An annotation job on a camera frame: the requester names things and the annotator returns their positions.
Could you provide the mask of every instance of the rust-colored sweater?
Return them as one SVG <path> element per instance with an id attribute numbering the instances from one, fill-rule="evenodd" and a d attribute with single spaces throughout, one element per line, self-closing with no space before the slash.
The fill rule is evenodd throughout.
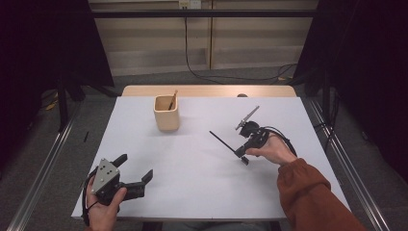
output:
<path id="1" fill-rule="evenodd" d="M 293 231 L 366 230 L 330 191 L 324 176 L 303 159 L 280 167 L 277 184 Z"/>

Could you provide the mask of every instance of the wooden pencil cup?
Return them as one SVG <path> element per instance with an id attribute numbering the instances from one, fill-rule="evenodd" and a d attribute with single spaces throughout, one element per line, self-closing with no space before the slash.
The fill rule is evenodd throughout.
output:
<path id="1" fill-rule="evenodd" d="M 172 99 L 173 95 L 158 95 L 154 100 L 154 116 L 160 131 L 175 131 L 180 127 L 178 100 L 175 97 L 172 102 Z"/>

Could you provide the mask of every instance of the table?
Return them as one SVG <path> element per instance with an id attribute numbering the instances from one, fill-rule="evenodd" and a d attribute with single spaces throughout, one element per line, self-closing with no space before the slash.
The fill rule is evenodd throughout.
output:
<path id="1" fill-rule="evenodd" d="M 163 134 L 151 126 L 155 125 L 152 112 L 146 112 L 152 110 L 153 95 L 172 94 L 175 90 L 179 90 L 184 124 L 177 133 Z M 235 96 L 239 93 L 255 97 L 219 97 L 211 100 L 199 97 Z M 136 94 L 150 96 L 130 97 Z M 144 220 L 285 218 L 275 183 L 278 166 L 253 157 L 246 167 L 208 133 L 209 129 L 214 129 L 232 146 L 243 144 L 245 139 L 239 137 L 233 127 L 253 109 L 254 103 L 261 105 L 263 111 L 257 112 L 253 119 L 263 126 L 270 125 L 268 123 L 272 119 L 273 125 L 276 124 L 293 141 L 293 146 L 300 147 L 300 150 L 297 149 L 299 157 L 306 157 L 326 176 L 332 184 L 333 193 L 348 207 L 313 126 L 291 87 L 132 86 L 127 87 L 123 95 L 126 97 L 116 101 L 94 164 L 97 165 L 101 157 L 112 161 L 115 158 L 112 153 L 120 150 L 128 153 L 130 163 L 129 166 L 125 163 L 120 167 L 123 182 L 129 183 L 135 177 L 142 177 L 151 167 L 155 169 L 155 177 L 146 187 L 146 197 L 123 203 L 119 217 Z M 213 105 L 221 106 L 221 110 L 209 110 Z M 131 135 L 122 134 L 129 131 Z M 81 215 L 79 205 L 77 203 L 72 214 L 75 218 Z"/>

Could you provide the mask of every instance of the wall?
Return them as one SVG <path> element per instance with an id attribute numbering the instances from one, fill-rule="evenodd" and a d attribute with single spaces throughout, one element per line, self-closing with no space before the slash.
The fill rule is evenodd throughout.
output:
<path id="1" fill-rule="evenodd" d="M 203 0 L 202 9 L 313 10 L 317 0 Z M 178 1 L 89 0 L 93 10 L 176 10 Z M 184 18 L 95 19 L 114 76 L 188 70 Z M 192 69 L 297 63 L 311 18 L 188 18 Z"/>

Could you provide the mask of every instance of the white surface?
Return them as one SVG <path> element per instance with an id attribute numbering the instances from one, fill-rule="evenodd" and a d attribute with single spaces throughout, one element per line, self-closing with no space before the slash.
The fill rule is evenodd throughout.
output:
<path id="1" fill-rule="evenodd" d="M 93 165 L 123 153 L 120 181 L 140 181 L 150 169 L 145 197 L 125 201 L 119 217 L 156 219 L 285 218 L 276 186 L 278 166 L 248 157 L 245 166 L 209 131 L 234 149 L 246 139 L 235 130 L 255 106 L 251 119 L 273 126 L 291 140 L 298 157 L 315 166 L 348 207 L 300 98 L 180 97 L 178 131 L 162 133 L 153 114 L 154 97 L 119 97 Z M 72 216 L 81 215 L 81 195 Z"/>

